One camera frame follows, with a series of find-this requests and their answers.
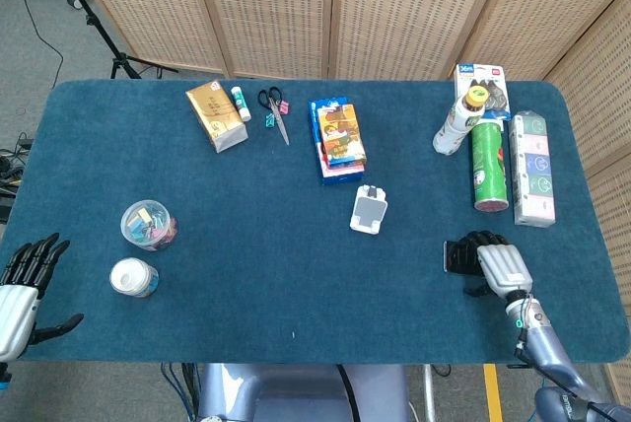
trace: yellow bottle cap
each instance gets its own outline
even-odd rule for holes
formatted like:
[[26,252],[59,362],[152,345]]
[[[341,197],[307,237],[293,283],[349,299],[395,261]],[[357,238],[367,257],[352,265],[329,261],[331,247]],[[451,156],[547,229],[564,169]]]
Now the yellow bottle cap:
[[469,88],[464,100],[471,106],[479,108],[489,100],[489,91],[480,85],[474,85]]

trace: table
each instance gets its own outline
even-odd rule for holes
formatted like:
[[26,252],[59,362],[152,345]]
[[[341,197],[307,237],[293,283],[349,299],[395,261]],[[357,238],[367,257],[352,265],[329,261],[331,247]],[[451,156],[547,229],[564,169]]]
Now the table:
[[[28,358],[513,361],[516,331],[504,303],[464,295],[468,281],[443,272],[443,241],[471,230],[501,233],[519,248],[572,359],[626,354],[626,317],[568,112],[552,85],[509,84],[513,111],[532,108],[548,121],[557,223],[542,230],[515,226],[512,208],[473,209],[468,142],[452,157],[434,152],[451,82],[225,81],[227,91],[242,87],[253,119],[249,139],[221,154],[184,94],[200,84],[93,80],[51,93],[0,262],[58,231],[72,244],[37,321],[86,317]],[[256,103],[259,89],[274,84],[291,103],[290,146],[264,127],[267,111]],[[308,100],[339,95],[359,115],[369,158],[360,183],[387,194],[377,236],[349,229],[358,182],[319,181]],[[143,251],[120,234],[123,211],[143,198],[161,201],[179,221],[167,249]],[[160,271],[149,299],[111,290],[109,271],[125,256]]]

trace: green can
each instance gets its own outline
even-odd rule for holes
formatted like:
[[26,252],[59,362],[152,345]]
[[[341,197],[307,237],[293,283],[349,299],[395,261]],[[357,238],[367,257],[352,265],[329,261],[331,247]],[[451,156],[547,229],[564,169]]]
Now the green can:
[[471,132],[473,141],[473,188],[475,208],[499,212],[509,207],[502,149],[502,129],[495,121],[478,123]]

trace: clear plastic container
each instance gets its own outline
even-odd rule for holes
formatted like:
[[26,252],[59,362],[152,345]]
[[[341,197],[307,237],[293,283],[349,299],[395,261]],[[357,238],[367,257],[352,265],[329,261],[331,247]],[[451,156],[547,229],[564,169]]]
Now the clear plastic container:
[[148,297],[158,287],[155,267],[135,257],[121,259],[111,269],[109,283],[114,291],[131,297]]
[[123,213],[120,232],[133,245],[157,251],[175,238],[177,228],[175,218],[162,203],[141,200]]

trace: white cap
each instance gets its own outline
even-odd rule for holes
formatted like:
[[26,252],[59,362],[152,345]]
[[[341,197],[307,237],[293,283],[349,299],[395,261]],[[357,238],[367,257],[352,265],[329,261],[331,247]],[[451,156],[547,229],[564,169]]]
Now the white cap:
[[251,114],[249,114],[249,109],[247,109],[246,106],[239,108],[239,114],[241,115],[241,119],[243,121],[250,121],[252,119]]
[[146,264],[135,257],[122,259],[111,269],[109,282],[122,294],[137,294],[147,285]]

